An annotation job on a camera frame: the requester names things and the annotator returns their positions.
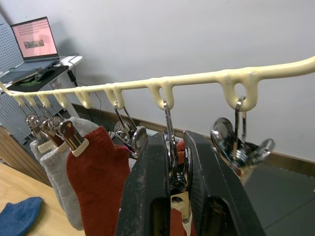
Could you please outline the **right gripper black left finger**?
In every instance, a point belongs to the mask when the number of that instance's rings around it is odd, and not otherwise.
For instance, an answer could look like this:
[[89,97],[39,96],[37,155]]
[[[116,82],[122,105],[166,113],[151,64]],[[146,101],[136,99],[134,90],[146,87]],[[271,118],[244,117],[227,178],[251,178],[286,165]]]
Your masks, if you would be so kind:
[[115,234],[170,234],[168,150],[162,133],[148,139],[125,181]]

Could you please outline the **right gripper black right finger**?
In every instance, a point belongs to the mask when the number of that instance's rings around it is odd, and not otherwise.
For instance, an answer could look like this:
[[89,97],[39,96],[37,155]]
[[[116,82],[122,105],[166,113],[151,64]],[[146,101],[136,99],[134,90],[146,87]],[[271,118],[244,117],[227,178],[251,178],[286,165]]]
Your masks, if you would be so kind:
[[183,138],[192,154],[189,196],[196,235],[265,235],[242,183],[211,143],[192,131]]

